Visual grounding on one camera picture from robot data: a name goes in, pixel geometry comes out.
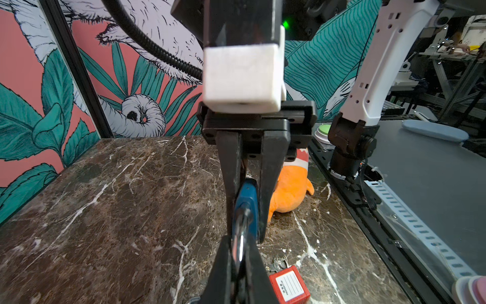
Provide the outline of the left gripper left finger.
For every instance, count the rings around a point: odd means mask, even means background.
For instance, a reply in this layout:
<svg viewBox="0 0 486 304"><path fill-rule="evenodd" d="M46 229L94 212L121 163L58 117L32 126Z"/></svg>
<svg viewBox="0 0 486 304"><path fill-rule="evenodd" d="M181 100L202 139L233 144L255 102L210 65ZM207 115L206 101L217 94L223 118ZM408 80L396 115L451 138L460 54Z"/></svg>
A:
<svg viewBox="0 0 486 304"><path fill-rule="evenodd" d="M232 266L231 238L226 235L221 239L220 246L216 252L215 262L199 303L231 303Z"/></svg>

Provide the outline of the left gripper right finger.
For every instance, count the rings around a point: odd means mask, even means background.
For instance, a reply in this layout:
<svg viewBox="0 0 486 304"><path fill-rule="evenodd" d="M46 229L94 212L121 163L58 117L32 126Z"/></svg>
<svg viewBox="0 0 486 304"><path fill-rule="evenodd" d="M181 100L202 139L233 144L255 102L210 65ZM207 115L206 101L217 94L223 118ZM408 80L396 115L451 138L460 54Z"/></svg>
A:
<svg viewBox="0 0 486 304"><path fill-rule="evenodd" d="M255 239L248 239L243 257L243 303L278 303Z"/></svg>

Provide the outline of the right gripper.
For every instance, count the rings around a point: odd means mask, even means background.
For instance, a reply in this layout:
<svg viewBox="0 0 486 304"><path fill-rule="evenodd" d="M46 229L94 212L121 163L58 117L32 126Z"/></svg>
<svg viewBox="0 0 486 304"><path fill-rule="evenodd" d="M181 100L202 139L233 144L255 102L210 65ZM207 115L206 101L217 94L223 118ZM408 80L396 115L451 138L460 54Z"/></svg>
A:
<svg viewBox="0 0 486 304"><path fill-rule="evenodd" d="M199 120L207 143L218 150L232 234L244 153L261 148L258 242L265 239L270 203L291 142L289 131L271 130L282 118L285 42L308 40L315 22L307 1L176 1L171 14L202 42L203 104Z"/></svg>

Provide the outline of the red padlock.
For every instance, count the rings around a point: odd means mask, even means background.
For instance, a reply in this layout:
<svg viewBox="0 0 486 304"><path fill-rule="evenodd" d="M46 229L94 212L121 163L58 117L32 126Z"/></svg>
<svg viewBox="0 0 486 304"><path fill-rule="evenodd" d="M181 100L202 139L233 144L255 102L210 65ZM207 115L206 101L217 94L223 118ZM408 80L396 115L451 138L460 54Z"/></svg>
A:
<svg viewBox="0 0 486 304"><path fill-rule="evenodd" d="M270 283L280 304L306 304L310 292L296 266L270 275Z"/></svg>

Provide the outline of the blue padlock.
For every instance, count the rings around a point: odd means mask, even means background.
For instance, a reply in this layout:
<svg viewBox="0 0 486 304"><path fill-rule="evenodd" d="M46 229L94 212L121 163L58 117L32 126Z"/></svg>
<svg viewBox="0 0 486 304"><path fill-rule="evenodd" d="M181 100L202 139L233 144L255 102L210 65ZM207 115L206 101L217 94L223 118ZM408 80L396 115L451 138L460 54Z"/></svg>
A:
<svg viewBox="0 0 486 304"><path fill-rule="evenodd" d="M258 189L255 179L246 178L237 195L232 223L232 258L236 274L242 272L249 236L257 237L259 211Z"/></svg>

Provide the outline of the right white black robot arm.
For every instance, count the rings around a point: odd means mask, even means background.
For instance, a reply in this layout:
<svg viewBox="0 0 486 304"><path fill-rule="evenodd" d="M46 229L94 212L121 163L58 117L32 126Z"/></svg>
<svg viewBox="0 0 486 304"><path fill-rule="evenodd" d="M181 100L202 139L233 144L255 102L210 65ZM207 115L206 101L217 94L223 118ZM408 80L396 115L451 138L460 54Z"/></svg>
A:
<svg viewBox="0 0 486 304"><path fill-rule="evenodd" d="M205 139L218 150L232 242L265 237L271 198L279 173L298 148L305 148L315 123L315 104L293 134L284 114L284 27L280 1L206 1L204 67L174 58L148 38L120 1L105 8L130 38L151 55L202 80L200 117ZM376 148L375 135L387 91L406 50L439 6L438 1L389 1L378 13L377 31L353 87L330 128L335 150L330 173L354 180L360 163Z"/></svg>

